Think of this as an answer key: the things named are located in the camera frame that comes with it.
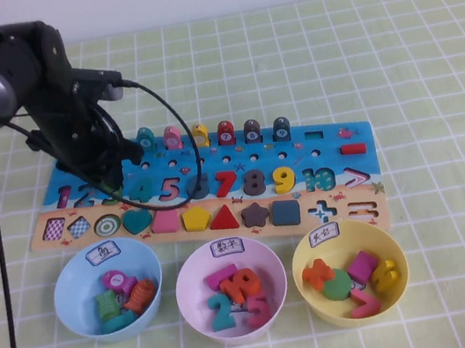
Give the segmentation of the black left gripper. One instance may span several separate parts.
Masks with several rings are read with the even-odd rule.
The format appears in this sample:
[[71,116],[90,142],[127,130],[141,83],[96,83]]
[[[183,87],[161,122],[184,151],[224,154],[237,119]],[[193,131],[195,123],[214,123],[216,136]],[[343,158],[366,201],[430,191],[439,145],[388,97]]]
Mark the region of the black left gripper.
[[122,188],[122,160],[135,165],[144,156],[138,142],[123,140],[120,128],[99,104],[117,99],[113,71],[74,68],[48,74],[24,108],[62,170],[99,181],[111,191]]

